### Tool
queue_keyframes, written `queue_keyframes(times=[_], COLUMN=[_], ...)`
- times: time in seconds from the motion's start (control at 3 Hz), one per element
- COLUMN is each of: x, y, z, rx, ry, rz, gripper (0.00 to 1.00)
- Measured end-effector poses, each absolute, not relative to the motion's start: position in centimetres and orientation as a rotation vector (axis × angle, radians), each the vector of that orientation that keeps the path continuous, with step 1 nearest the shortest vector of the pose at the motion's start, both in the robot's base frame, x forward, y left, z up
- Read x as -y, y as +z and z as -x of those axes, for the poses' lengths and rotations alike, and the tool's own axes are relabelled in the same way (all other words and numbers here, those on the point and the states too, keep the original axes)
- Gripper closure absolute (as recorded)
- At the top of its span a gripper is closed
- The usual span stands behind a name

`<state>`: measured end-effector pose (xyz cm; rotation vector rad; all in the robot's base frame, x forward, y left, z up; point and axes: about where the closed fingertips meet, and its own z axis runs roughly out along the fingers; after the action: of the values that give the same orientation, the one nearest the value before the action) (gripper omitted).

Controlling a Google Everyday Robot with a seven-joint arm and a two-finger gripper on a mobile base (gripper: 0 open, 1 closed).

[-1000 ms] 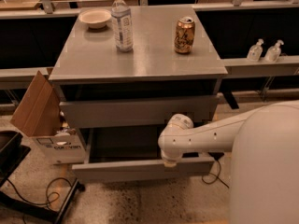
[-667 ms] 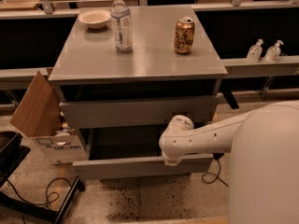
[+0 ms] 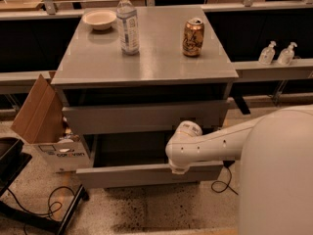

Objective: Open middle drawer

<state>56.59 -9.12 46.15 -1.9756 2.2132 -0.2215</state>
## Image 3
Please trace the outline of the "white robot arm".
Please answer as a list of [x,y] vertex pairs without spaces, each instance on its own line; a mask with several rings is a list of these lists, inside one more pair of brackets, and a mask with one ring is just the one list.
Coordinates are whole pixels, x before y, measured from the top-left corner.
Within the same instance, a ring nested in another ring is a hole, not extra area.
[[279,109],[204,135],[183,121],[165,153],[175,174],[195,162],[241,162],[239,235],[313,235],[313,106]]

